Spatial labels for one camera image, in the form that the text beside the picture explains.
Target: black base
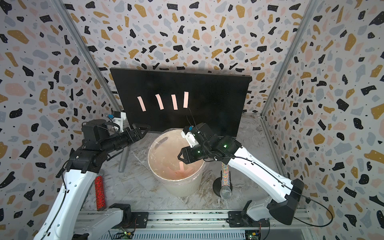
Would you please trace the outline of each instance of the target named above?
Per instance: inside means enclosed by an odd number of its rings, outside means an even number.
[[[231,183],[231,172],[229,172],[229,184],[230,184],[230,188],[231,188],[231,191],[232,191],[232,183]],[[214,190],[214,193],[216,194],[216,196],[218,197],[221,197],[220,196],[220,190],[221,190],[221,177],[218,177],[214,180],[214,183],[212,184],[212,188]]]
[[[123,210],[123,217],[121,223],[113,228],[127,227],[127,228],[146,228],[148,212],[132,212],[131,205],[129,204],[112,204],[109,208],[119,208]]]
[[[249,200],[242,211],[229,211],[227,223],[229,227],[269,227],[269,219],[260,219],[255,221],[247,215],[248,206],[252,200]]]
[[[293,191],[291,191],[289,195],[285,195],[286,200],[284,202],[277,203],[272,199],[266,207],[274,219],[285,225],[292,224],[301,193],[304,189],[304,183],[299,179],[295,179],[291,183],[293,185]]]
[[[269,226],[269,219],[260,219],[260,221],[254,221],[251,218],[245,220],[241,215],[241,211],[229,211],[228,212],[228,221],[229,227],[259,227],[260,224],[262,227]]]

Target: pink rectangle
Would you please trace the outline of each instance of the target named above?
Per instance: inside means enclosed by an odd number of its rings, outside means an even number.
[[[141,110],[143,110],[143,112],[145,112],[146,109],[145,109],[145,106],[144,106],[143,99],[141,98],[141,96],[138,96],[137,99],[138,99],[139,102],[140,102]]]
[[[173,103],[173,110],[177,110],[177,101],[176,101],[176,95],[172,94],[172,103]]]
[[[183,105],[184,108],[188,108],[188,96],[189,96],[189,92],[184,92],[184,105]]]
[[[159,107],[160,107],[160,110],[163,110],[164,109],[164,106],[163,106],[163,101],[161,101],[161,97],[159,94],[156,94],[155,95],[156,98],[157,98],[157,102],[159,103]]]
[[[184,172],[184,165],[183,165],[183,162],[180,161],[180,162],[179,162],[179,165],[180,165],[180,171]]]

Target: trash bin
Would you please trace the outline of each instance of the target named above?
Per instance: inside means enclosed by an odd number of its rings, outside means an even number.
[[[182,129],[168,129],[151,145],[148,152],[149,168],[172,195],[186,197],[200,186],[204,160],[185,164],[177,159],[183,147],[189,146],[181,136]]]

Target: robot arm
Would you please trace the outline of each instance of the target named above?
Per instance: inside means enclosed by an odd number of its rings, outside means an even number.
[[[299,179],[291,181],[281,176],[255,158],[234,138],[217,136],[205,123],[185,127],[182,136],[190,146],[181,149],[178,155],[180,161],[189,164],[200,159],[212,158],[236,168],[270,195],[271,200],[266,208],[271,216],[281,223],[287,225],[292,223],[304,188],[302,181]],[[260,219],[252,215],[249,217],[254,220]]]
[[[110,135],[107,125],[113,125],[119,131]],[[120,129],[117,124],[103,119],[94,119],[82,126],[83,144],[71,153],[60,192],[34,240],[72,239],[77,216],[101,165],[117,155],[110,157],[108,153],[139,141],[150,127],[134,124],[132,129],[129,127],[123,131]],[[56,177],[62,177],[63,170]],[[109,208],[100,219],[76,231],[76,234],[87,236],[88,239],[98,239],[110,228],[121,223],[125,215],[126,213],[120,208]]]

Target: terrazzo wallpaper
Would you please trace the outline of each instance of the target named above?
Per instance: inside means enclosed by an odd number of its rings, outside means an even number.
[[[383,22],[384,1],[320,1],[265,115],[288,176],[335,217],[320,239],[384,239]]]
[[[308,0],[64,0],[117,94],[110,67],[252,76],[244,112],[261,111]]]
[[[50,2],[0,7],[0,239],[26,240],[55,201],[81,123],[111,110]]]

